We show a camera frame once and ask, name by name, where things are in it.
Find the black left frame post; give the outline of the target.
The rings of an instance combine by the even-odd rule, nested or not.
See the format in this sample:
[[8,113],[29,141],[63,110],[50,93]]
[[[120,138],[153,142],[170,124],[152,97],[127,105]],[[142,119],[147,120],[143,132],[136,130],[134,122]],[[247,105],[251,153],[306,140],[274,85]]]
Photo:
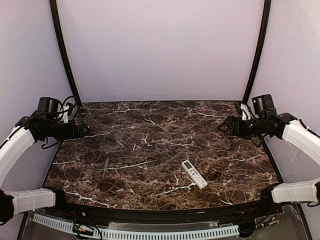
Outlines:
[[77,106],[80,107],[82,105],[82,102],[80,99],[79,91],[76,86],[76,81],[72,72],[69,56],[67,53],[67,48],[64,41],[64,36],[62,32],[62,26],[61,26],[59,11],[58,11],[58,2],[56,0],[49,0],[49,5],[50,5],[50,12],[51,12],[54,31],[55,31],[55,36],[56,36],[62,64],[64,67],[64,71],[65,71],[72,95],[76,99]]

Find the black frame post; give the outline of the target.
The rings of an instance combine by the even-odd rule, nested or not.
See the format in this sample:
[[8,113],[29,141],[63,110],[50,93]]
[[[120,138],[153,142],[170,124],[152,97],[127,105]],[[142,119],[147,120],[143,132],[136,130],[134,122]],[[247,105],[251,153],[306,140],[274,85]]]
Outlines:
[[77,106],[80,107],[82,105],[82,102],[80,99],[79,91],[76,86],[76,81],[72,72],[69,56],[67,53],[67,48],[64,41],[64,36],[62,32],[62,26],[61,26],[59,11],[58,11],[58,2],[56,0],[49,0],[49,5],[50,5],[50,12],[51,12],[54,31],[55,31],[55,36],[56,36],[62,64],[64,67],[64,71],[65,71],[72,95],[76,99]]
[[256,74],[258,71],[263,47],[264,47],[264,42],[266,38],[266,33],[267,33],[267,28],[268,28],[268,23],[269,23],[269,16],[270,16],[270,11],[271,11],[271,0],[265,0],[263,3],[263,11],[262,11],[262,17],[261,17],[261,24],[259,28],[259,34],[258,34],[258,39],[257,39],[257,44],[256,44],[256,49],[252,61],[252,66],[250,69],[248,81],[246,84],[246,88],[244,91],[244,95],[242,98],[242,101],[247,103],[249,101],[253,85],[255,82]]

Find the white remote control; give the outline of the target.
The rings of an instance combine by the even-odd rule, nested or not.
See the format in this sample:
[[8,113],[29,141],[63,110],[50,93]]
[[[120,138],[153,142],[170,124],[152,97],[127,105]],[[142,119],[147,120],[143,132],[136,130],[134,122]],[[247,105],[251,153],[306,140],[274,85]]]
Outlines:
[[198,172],[198,170],[194,167],[194,165],[189,160],[183,161],[181,165],[199,189],[202,190],[203,188],[208,186],[207,181],[204,179],[204,177]]

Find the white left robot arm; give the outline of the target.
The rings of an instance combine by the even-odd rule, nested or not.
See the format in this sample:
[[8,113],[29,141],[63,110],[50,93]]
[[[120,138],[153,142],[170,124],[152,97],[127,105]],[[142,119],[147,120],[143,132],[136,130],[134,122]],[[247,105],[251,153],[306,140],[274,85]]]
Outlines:
[[[38,141],[43,142],[42,149],[48,149],[48,140],[57,143],[66,140],[81,139],[89,132],[82,121],[69,117],[76,107],[67,99],[60,101],[52,97],[41,97],[37,110],[32,115],[22,117],[9,136],[0,145],[0,182],[3,184],[8,174],[21,156]],[[35,190],[0,191],[0,224],[5,225],[14,216],[42,208],[63,207],[66,194],[55,187],[43,187]]]

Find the black front table rail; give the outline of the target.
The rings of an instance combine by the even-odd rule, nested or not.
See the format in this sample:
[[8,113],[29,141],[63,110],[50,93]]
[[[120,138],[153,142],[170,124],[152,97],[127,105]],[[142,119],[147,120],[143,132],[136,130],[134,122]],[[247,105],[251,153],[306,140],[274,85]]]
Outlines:
[[284,212],[282,205],[269,205],[263,209],[259,200],[230,206],[220,206],[185,210],[130,210],[90,206],[89,204],[71,203],[64,190],[45,186],[57,195],[55,206],[47,208],[46,214],[89,221],[93,224],[107,226],[110,222],[130,224],[186,224],[218,221],[220,224],[246,224],[256,218],[277,215]]

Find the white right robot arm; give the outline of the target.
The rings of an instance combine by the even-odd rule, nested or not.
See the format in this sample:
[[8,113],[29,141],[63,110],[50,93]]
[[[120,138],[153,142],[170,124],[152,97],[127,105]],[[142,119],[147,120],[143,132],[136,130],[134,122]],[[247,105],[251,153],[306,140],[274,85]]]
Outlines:
[[[277,137],[301,150],[315,163],[320,162],[320,136],[310,130],[301,119],[290,113],[278,114],[272,96],[264,94],[252,98],[253,109],[244,102],[235,104],[238,116],[228,116],[218,130],[226,135],[251,140],[258,135]],[[320,204],[319,178],[295,183],[276,183],[260,193],[262,205],[284,203]]]

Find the black right frame post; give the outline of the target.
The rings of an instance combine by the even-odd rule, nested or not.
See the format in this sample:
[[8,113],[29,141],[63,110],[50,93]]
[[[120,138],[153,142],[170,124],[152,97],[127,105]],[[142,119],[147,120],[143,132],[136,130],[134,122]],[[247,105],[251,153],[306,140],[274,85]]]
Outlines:
[[252,66],[250,69],[248,81],[246,84],[246,88],[244,91],[244,95],[242,98],[242,101],[247,103],[249,101],[253,85],[255,82],[256,74],[258,71],[263,47],[264,47],[264,42],[266,38],[266,33],[267,33],[267,28],[268,28],[268,23],[269,23],[269,16],[270,16],[270,11],[271,11],[271,0],[265,0],[263,3],[263,11],[262,11],[262,17],[261,17],[261,24],[259,28],[259,34],[258,34],[258,39],[257,39],[257,44],[256,44],[256,49],[252,61]]

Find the metal tweezers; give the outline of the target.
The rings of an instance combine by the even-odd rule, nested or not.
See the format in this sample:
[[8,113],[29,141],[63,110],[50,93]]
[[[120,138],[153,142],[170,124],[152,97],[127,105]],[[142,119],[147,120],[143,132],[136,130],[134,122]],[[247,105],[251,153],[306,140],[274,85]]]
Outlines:
[[102,181],[105,180],[106,173],[107,173],[108,167],[109,167],[109,162],[110,162],[110,158],[107,157],[107,158],[106,158],[106,161],[105,161],[105,164],[104,164],[104,168],[103,168],[103,174],[102,174],[102,179],[101,179]]

